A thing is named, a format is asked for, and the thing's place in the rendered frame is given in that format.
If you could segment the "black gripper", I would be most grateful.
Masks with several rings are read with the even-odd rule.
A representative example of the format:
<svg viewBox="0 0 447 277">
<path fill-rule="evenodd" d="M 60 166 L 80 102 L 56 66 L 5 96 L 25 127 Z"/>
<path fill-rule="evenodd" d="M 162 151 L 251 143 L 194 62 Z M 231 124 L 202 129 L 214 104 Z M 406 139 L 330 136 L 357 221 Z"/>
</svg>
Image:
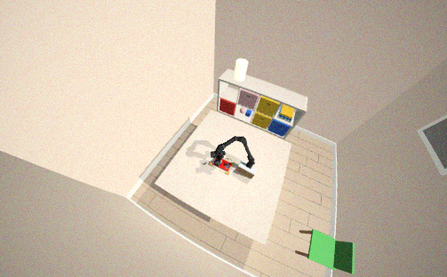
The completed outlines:
<svg viewBox="0 0 447 277">
<path fill-rule="evenodd" d="M 225 152 L 225 154 L 226 154 L 226 152 Z M 224 155 L 225 155 L 225 154 L 224 154 Z M 218 160 L 216 160 L 216 161 L 214 162 L 214 165 L 216 165 L 216 166 L 219 167 L 219 166 L 220 166 L 220 163 L 221 163 L 221 160 L 223 159 L 224 155 L 223 155 L 222 157 L 220 157 L 220 158 L 217 156 L 217 157 L 218 157 Z"/>
</svg>

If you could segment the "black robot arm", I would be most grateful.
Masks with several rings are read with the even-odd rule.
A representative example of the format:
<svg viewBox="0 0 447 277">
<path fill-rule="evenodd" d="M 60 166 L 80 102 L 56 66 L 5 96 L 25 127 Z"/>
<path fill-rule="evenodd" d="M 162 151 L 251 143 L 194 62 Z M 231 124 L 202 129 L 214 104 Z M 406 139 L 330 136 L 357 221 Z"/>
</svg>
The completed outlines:
<svg viewBox="0 0 447 277">
<path fill-rule="evenodd" d="M 248 154 L 247 158 L 249 160 L 249 162 L 247 162 L 246 167 L 251 169 L 253 167 L 253 165 L 255 164 L 255 159 L 254 157 L 251 155 L 251 151 L 247 145 L 247 139 L 242 136 L 234 136 L 233 138 L 229 139 L 228 141 L 226 141 L 225 143 L 219 144 L 217 145 L 217 148 L 215 151 L 211 151 L 211 158 L 216 158 L 218 159 L 218 157 L 222 157 L 225 154 L 225 151 L 223 151 L 227 146 L 229 146 L 230 144 L 232 144 L 235 141 L 239 141 L 243 143 L 243 146 L 246 150 L 246 153 Z M 218 156 L 218 157 L 217 157 Z"/>
</svg>

